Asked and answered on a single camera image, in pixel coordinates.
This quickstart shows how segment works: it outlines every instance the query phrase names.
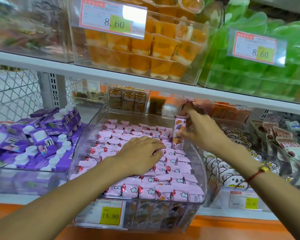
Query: orange surface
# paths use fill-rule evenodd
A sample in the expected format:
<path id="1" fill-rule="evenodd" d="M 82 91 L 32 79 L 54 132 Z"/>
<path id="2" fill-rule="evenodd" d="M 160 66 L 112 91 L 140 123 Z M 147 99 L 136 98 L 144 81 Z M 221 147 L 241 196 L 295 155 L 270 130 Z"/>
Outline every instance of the orange surface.
<path id="1" fill-rule="evenodd" d="M 0 204 L 0 218 L 20 209 L 21 205 Z M 131 233 L 118 230 L 100 230 L 67 227 L 57 240 L 132 240 L 132 239 L 174 239 L 174 240 L 293 240 L 279 221 L 242 218 L 196 216 L 184 234 Z"/>

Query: hand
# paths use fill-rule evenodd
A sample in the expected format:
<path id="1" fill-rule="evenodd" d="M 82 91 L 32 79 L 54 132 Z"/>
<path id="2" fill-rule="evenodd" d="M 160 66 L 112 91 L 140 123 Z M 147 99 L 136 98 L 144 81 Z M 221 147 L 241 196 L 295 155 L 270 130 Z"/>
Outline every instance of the hand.
<path id="1" fill-rule="evenodd" d="M 119 160 L 121 170 L 124 170 L 126 176 L 142 175 L 149 171 L 163 156 L 160 149 L 166 146 L 161 144 L 159 139 L 143 136 L 141 138 L 132 138 L 114 156 Z"/>
<path id="2" fill-rule="evenodd" d="M 197 113 L 189 104 L 184 106 L 180 115 L 188 115 L 190 117 L 187 119 L 187 128 L 191 127 L 190 132 L 181 132 L 180 135 L 188 138 L 200 149 L 219 157 L 225 145 L 232 146 L 233 142 L 209 115 Z"/>

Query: person's right hand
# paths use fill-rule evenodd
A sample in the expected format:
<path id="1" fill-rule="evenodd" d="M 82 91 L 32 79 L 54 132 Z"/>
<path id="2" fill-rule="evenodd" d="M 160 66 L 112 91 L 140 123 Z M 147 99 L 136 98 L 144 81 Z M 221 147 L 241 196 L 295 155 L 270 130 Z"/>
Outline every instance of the person's right hand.
<path id="1" fill-rule="evenodd" d="M 189 125 L 191 127 L 190 132 L 181 132 L 180 135 L 189 139 L 200 149 L 219 156 L 222 148 L 229 144 L 232 145 L 233 142 L 209 115 L 197 113 L 189 104 L 184 106 L 180 115 L 188 115 L 190 117 L 187 119 L 187 128 L 189 129 Z"/>

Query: forearm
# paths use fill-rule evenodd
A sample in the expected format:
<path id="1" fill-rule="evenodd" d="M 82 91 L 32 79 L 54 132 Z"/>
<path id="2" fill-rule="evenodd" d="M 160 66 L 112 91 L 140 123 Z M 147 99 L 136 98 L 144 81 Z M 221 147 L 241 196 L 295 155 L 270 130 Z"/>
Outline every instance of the forearm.
<path id="1" fill-rule="evenodd" d="M 259 170 L 260 163 L 243 146 L 232 145 L 226 151 L 229 164 L 245 179 Z M 299 240 L 300 191 L 272 172 L 257 175 L 249 184 L 292 236 Z"/>
<path id="2" fill-rule="evenodd" d="M 91 201 L 124 177 L 114 160 L 107 158 L 80 177 L 0 219 L 0 239 L 55 239 Z"/>

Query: yellow price sticker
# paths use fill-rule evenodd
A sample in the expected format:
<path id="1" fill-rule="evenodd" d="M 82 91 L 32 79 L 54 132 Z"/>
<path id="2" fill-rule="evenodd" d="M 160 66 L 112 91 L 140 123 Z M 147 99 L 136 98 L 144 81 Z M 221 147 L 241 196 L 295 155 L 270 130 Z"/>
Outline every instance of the yellow price sticker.
<path id="1" fill-rule="evenodd" d="M 258 46 L 256 51 L 256 59 L 260 61 L 264 61 L 267 63 L 274 63 L 275 50 L 272 48 L 266 48 L 263 46 Z"/>
<path id="2" fill-rule="evenodd" d="M 257 210 L 258 209 L 258 198 L 246 198 L 246 206 L 245 208 L 248 210 Z"/>
<path id="3" fill-rule="evenodd" d="M 126 20 L 121 16 L 111 15 L 110 17 L 110 31 L 119 33 L 131 33 L 132 21 Z"/>
<path id="4" fill-rule="evenodd" d="M 99 224 L 119 226 L 121 217 L 121 208 L 102 207 L 101 219 Z"/>

